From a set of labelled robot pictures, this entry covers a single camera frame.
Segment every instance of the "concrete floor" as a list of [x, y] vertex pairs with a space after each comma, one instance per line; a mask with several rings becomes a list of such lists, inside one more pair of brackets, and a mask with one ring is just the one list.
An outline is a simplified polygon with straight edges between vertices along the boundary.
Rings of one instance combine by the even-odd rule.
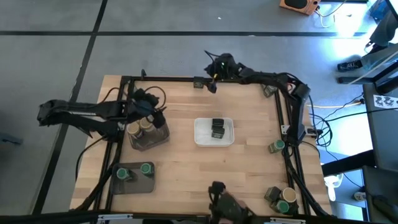
[[[3, 0], [0, 31], [91, 31], [100, 5], [100, 0]], [[338, 11], [335, 26], [322, 29], [316, 14], [305, 16], [278, 5], [275, 0], [109, 1], [100, 31], [301, 32], [303, 35], [318, 32], [323, 33], [319, 35], [336, 33], [338, 37], [97, 37], [78, 101], [95, 102], [103, 75], [107, 74], [138, 75], [144, 68], [150, 76], [204, 75], [203, 68], [209, 64], [209, 58], [203, 50], [232, 53], [236, 61], [256, 70], [293, 73], [312, 88], [316, 105], [343, 105], [358, 96], [361, 86], [336, 84], [335, 77], [341, 74], [335, 67], [348, 58], [365, 54], [363, 47], [368, 35], [359, 38], [352, 35], [375, 28], [373, 19], [366, 14], [369, 6], [346, 4]], [[322, 4], [321, 11], [327, 13], [338, 5]], [[37, 107], [50, 99], [68, 99], [88, 39], [87, 36], [0, 35], [0, 131], [24, 138], [19, 147], [0, 145], [1, 215], [27, 214], [32, 209], [58, 128], [38, 127]], [[362, 73], [363, 70], [358, 70], [347, 75]], [[344, 109], [334, 116], [353, 111], [364, 111], [364, 107]], [[315, 113], [326, 116], [330, 112], [316, 110]], [[351, 155], [371, 148], [366, 116], [332, 125], [335, 137], [329, 151]], [[358, 145], [355, 138], [348, 138], [358, 130], [363, 130], [360, 136], [365, 136], [361, 138], [368, 142]], [[69, 128], [44, 212], [68, 210], [75, 162], [85, 142], [85, 135]]]

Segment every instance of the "gray plate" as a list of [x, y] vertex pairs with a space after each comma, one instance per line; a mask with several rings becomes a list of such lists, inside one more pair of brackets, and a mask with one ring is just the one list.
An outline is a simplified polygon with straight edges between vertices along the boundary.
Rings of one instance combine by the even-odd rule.
[[[130, 162], [123, 164], [116, 164], [112, 170], [112, 193], [115, 195], [120, 194], [142, 194], [142, 193], [151, 193], [155, 188], [155, 169], [154, 173], [148, 177], [141, 173], [141, 165], [144, 163], [148, 163], [155, 168], [155, 164], [153, 162]], [[133, 180], [119, 180], [116, 177], [116, 171], [119, 168], [127, 168], [133, 171], [136, 176]]]

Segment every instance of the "green lid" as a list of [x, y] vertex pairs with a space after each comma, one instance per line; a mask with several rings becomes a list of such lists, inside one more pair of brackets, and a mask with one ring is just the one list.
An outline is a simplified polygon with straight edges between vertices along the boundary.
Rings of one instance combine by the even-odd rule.
[[144, 175], [151, 174], [152, 173], [152, 166], [148, 163], [144, 163], [141, 165], [141, 172]]
[[286, 213], [287, 211], [289, 211], [289, 204], [284, 200], [279, 200], [276, 206], [281, 213]]
[[285, 142], [283, 142], [282, 140], [276, 140], [275, 146], [276, 146], [278, 149], [283, 149], [283, 148], [285, 147]]
[[119, 168], [116, 173], [116, 176], [119, 179], [124, 180], [129, 177], [129, 171], [126, 168]]

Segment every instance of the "white tray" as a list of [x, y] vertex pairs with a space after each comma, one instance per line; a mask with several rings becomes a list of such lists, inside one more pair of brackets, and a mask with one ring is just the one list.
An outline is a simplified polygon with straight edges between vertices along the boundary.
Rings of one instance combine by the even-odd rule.
[[213, 118], [195, 119], [195, 143], [200, 147], [226, 147], [234, 143], [234, 123], [231, 118], [224, 119], [225, 133], [222, 139], [211, 136], [211, 125]]

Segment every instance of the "wooden tabletop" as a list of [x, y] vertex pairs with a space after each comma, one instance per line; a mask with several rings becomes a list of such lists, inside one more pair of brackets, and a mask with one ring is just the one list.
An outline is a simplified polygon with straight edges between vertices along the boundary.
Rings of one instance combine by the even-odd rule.
[[[120, 79], [121, 76], [106, 75], [98, 101], [110, 88], [119, 86]], [[135, 82], [137, 88], [154, 85], [163, 88], [167, 95], [164, 115], [170, 141], [140, 152], [131, 147], [125, 135], [120, 162], [153, 162], [155, 190], [149, 194], [114, 195], [111, 209], [129, 213], [209, 214], [207, 189], [217, 180], [224, 182], [227, 190], [244, 200], [257, 215], [274, 215], [263, 196], [269, 187], [287, 187], [282, 155], [270, 154], [267, 149], [280, 139], [275, 98], [266, 98], [259, 85], [219, 83], [217, 93], [212, 94], [206, 88], [194, 89], [192, 82]], [[162, 93], [152, 90], [161, 102]], [[114, 91], [108, 100], [115, 100], [116, 96]], [[234, 143], [229, 147], [198, 147], [193, 139], [194, 120], [220, 117], [233, 120]], [[310, 125], [307, 110], [303, 123]], [[97, 134], [88, 138], [87, 145], [98, 138]], [[310, 138], [305, 141], [315, 144]], [[99, 142], [84, 154], [70, 208], [79, 206], [97, 184], [105, 147], [106, 142]], [[309, 191], [331, 213], [318, 152], [302, 144], [300, 154]], [[299, 188], [296, 189], [299, 212], [303, 213]], [[107, 192], [108, 186], [104, 188], [101, 208]]]

